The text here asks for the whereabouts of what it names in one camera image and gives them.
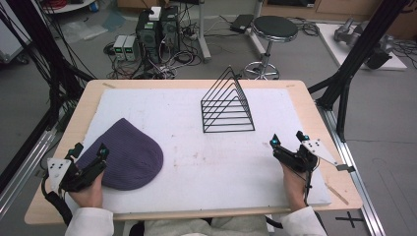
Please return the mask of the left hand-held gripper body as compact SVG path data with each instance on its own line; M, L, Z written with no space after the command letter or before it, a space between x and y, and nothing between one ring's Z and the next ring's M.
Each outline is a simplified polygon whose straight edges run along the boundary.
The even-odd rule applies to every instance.
M79 192L89 187L95 178L106 168L106 161L95 159L84 169L80 169L73 160L61 158L48 158L47 170L51 190L58 193Z

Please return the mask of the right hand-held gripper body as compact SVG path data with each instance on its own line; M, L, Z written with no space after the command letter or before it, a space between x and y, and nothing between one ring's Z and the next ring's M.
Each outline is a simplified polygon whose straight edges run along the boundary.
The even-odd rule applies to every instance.
M280 145L273 156L296 172L314 171L320 160L332 164L338 171L355 171L353 166L339 164L321 140L309 140L306 145L301 144L295 152Z

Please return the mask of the purple knit beanie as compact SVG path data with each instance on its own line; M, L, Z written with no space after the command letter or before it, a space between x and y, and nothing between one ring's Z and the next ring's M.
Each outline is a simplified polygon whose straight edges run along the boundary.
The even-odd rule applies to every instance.
M119 191L132 191L151 182L163 166L163 152L159 144L121 118L98 137L79 157L81 168L96 158L101 144L109 154L106 159L102 184Z

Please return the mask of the person's left hand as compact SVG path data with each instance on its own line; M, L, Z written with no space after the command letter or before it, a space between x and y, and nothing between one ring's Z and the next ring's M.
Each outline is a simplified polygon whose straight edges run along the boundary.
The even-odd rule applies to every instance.
M101 184L102 177L103 177L103 174L100 173L89 187L79 192L69 193L71 198L79 207L102 208L102 205L103 205L102 184Z

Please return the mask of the person's right hand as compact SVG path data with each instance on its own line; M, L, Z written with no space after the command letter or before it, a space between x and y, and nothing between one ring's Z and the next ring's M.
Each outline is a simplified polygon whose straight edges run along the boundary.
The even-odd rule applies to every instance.
M281 165L283 171L283 185L289 208L297 211L306 207L304 192L306 184L306 174L293 171L285 164Z

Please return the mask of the thin wooden strip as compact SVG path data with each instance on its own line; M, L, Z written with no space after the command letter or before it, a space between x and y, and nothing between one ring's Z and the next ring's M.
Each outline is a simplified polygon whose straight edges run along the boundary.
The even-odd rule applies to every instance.
M345 203L347 206L349 205L349 201L346 200L334 187L326 183L327 188L335 194L343 203Z

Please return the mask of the white foam mat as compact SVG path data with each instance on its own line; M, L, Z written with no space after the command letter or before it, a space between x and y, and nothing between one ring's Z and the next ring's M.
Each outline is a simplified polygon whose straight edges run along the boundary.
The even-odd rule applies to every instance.
M245 91L255 125L248 132L203 130L197 88L113 88L99 101L84 139L90 146L121 118L153 138L163 166L144 187L103 190L104 207L115 213L268 210L287 207L282 170L272 155L271 138L296 150L302 125L287 90Z

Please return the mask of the white floor platform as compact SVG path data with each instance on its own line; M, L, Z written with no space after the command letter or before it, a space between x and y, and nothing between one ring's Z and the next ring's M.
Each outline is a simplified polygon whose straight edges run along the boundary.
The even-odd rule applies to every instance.
M328 51L332 55L336 64L340 66L351 50L345 42L336 42L333 39L334 32L341 27L341 24L317 24L317 27L320 30L321 39L326 44ZM407 66L392 52L389 56L390 59L388 59L384 65L380 67L380 70L404 71L407 68Z

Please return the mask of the grey bench power supply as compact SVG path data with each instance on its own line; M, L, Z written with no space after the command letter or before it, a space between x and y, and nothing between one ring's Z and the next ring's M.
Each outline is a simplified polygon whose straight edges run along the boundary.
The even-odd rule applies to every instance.
M126 38L127 38L126 35L118 35L113 44L113 50L115 52L115 56L119 61L124 61L126 59L126 56L124 53L124 43L126 41Z
M139 55L139 47L134 35L128 35L124 43L124 52L127 61L135 61Z

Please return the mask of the person's grey clothing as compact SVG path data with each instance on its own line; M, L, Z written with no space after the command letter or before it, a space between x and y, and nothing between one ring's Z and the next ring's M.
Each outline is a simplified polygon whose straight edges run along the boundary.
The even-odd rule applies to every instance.
M144 236L268 236L263 215L145 222Z

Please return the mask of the black round stool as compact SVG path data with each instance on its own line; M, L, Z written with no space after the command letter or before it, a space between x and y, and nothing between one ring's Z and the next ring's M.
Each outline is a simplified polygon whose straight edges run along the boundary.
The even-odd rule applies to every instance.
M280 77L277 68L269 62L272 45L275 42L286 43L294 40L298 34L297 26L290 20L278 16L260 16L254 20L254 35L268 42L260 61L249 63L244 75L251 80L277 80Z

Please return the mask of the black flat box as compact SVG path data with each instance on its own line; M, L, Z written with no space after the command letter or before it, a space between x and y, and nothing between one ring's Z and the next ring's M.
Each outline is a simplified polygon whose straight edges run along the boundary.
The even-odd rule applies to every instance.
M230 29L235 32L244 33L251 25L254 16L252 14L239 15L231 24Z

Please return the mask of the black computer tower green label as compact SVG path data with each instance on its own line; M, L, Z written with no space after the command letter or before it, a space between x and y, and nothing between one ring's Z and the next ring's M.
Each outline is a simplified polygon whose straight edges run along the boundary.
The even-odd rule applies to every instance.
M149 19L149 11L142 11L139 14L136 26L136 34L139 42L145 48L149 59L153 63L159 62L158 49L161 43L161 29L159 21Z

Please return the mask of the white desk leg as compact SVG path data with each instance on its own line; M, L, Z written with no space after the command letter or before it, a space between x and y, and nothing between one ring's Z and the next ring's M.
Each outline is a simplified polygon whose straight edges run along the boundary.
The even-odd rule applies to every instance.
M198 42L201 48L203 61L205 63L211 60L211 54L205 38L205 0L198 0L199 4L199 31Z

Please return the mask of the aluminium rail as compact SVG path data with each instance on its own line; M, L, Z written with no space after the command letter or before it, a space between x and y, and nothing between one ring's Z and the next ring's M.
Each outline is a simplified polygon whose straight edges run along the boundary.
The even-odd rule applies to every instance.
M365 184L361 178L360 172L356 166L354 158L348 147L348 144L344 142L336 131L336 117L332 111L326 111L323 108L318 108L325 125L328 128L328 132L332 138L333 143L336 146L342 161L348 167L353 167L354 170L350 172L351 179L358 191L362 200L361 213L364 217L364 221L371 236L386 236L384 228L378 217L378 214L373 206L372 200L366 190Z
M23 162L13 174L11 180L0 194L0 221L22 191L31 174L40 163L41 158L51 146L56 136L55 130L44 131L23 154Z

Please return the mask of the black metal frame stand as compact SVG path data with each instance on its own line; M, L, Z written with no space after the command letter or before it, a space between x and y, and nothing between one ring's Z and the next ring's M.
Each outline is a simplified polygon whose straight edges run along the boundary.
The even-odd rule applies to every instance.
M49 131L58 122L59 109L81 98L85 83L94 77L70 63L58 47L47 25L41 7L31 0L5 0L15 14L17 26L10 15L4 11L0 2L0 21L21 45L43 79L49 86L49 108L16 155L0 174L0 194L10 186L12 178L23 165L29 151L44 131Z
M339 69L331 77L308 88L309 93L326 89L316 100L316 104L326 111L332 111L334 103L339 99L336 131L343 141L345 141L345 120L351 81L410 1L383 0Z

